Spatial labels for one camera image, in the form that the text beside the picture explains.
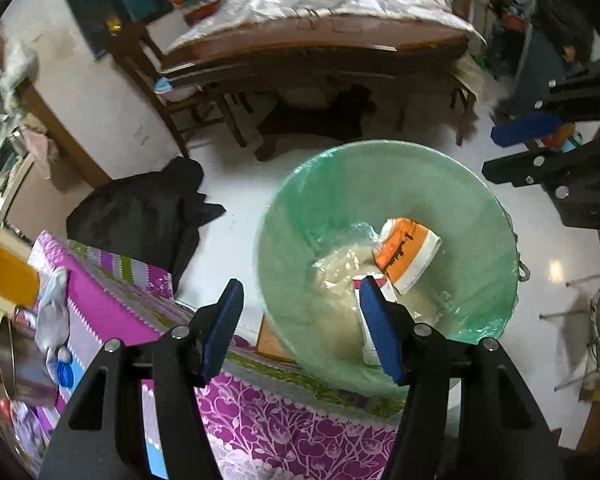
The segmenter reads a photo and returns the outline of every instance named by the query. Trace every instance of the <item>white tiled floor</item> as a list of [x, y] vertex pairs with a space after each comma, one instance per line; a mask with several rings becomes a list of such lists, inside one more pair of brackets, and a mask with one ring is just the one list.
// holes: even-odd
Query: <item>white tiled floor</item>
[[[490, 139], [488, 109], [480, 108], [476, 131], [461, 147], [454, 141], [459, 112], [448, 108], [448, 93], [429, 91], [409, 95], [408, 116], [402, 132], [395, 123], [397, 109], [385, 100], [378, 111], [363, 119], [365, 138], [398, 138], [432, 146], [480, 175], [485, 160], [518, 149], [503, 150]], [[311, 136], [288, 136], [278, 141], [277, 156], [255, 160], [260, 139], [254, 126], [268, 111], [264, 96], [251, 98], [256, 113], [236, 115], [248, 147], [236, 145], [224, 125], [208, 128], [190, 143], [190, 156], [202, 164], [202, 191], [209, 202], [224, 205], [227, 213], [201, 229], [201, 243], [180, 282], [179, 299], [191, 306], [213, 303], [229, 278], [244, 284], [245, 308], [239, 333], [254, 341], [260, 327], [263, 301], [253, 268], [253, 247], [260, 217], [282, 180], [291, 170], [334, 142]], [[519, 236], [522, 260], [531, 279], [518, 289], [520, 302], [501, 342], [525, 378], [550, 428], [564, 428], [561, 444], [574, 447], [589, 407], [577, 403], [579, 384], [554, 393], [554, 386], [577, 376], [586, 352], [587, 325], [580, 317], [541, 321], [540, 312], [578, 308], [594, 291], [596, 282], [566, 288], [564, 280], [600, 272], [598, 234], [564, 227], [548, 196], [538, 186], [515, 189], [488, 184], [510, 213]], [[458, 392], [451, 404], [459, 402]]]

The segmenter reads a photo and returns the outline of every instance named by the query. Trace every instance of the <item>orange object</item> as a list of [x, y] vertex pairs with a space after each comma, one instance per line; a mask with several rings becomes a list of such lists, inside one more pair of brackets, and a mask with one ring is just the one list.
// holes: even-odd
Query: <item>orange object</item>
[[419, 279], [440, 247], [440, 238], [408, 218], [389, 218], [374, 251], [376, 265], [400, 294]]
[[192, 9], [183, 9], [184, 20], [187, 22], [187, 25], [194, 25], [200, 20], [204, 20], [212, 14], [215, 14], [220, 8], [221, 4], [222, 0], [209, 0], [208, 2], [204, 2], [193, 7]]
[[0, 296], [18, 306], [33, 306], [39, 288], [36, 270], [0, 247]]

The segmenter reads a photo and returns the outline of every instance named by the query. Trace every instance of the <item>wooden chair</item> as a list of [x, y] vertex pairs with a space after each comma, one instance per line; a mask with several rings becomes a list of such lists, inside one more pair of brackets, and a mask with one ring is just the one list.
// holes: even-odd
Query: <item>wooden chair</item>
[[[149, 59], [142, 49], [143, 45], [154, 54], [158, 62], [162, 63], [164, 54], [149, 36], [144, 23], [125, 25], [115, 36], [107, 38], [104, 42], [104, 48], [113, 56], [116, 64], [133, 80], [160, 114], [183, 156], [189, 157], [182, 135], [184, 131], [178, 129], [172, 115], [187, 109], [190, 110], [196, 127], [202, 128], [225, 122], [236, 142], [242, 148], [246, 147], [247, 144], [244, 142], [240, 129], [235, 123], [234, 115], [223, 95], [209, 96], [203, 90], [200, 90], [195, 92], [191, 97], [174, 103], [163, 101], [162, 98], [157, 96], [154, 93], [154, 83], [161, 76], [151, 59]], [[208, 102], [216, 104], [222, 115], [222, 119], [203, 120], [200, 117], [197, 106]]]

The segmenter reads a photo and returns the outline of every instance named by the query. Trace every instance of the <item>orange and white package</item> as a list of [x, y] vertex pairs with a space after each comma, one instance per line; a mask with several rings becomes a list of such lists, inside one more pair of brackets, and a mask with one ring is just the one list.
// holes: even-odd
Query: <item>orange and white package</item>
[[408, 218], [389, 218], [374, 250], [376, 265], [400, 294], [405, 294], [429, 267], [442, 241]]

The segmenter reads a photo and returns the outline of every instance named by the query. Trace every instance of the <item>green plastic bowl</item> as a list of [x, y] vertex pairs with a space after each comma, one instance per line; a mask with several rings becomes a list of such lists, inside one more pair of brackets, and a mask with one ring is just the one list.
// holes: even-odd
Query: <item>green plastic bowl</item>
[[339, 359], [325, 348], [315, 316], [328, 308], [312, 263], [339, 232], [408, 217], [442, 246], [419, 283], [447, 300], [436, 326], [477, 343], [499, 337], [513, 313], [518, 252], [506, 212], [467, 168], [430, 148], [370, 140], [327, 150], [298, 166], [267, 209], [256, 248], [260, 290], [283, 347], [325, 384], [366, 396], [405, 393], [379, 367]]

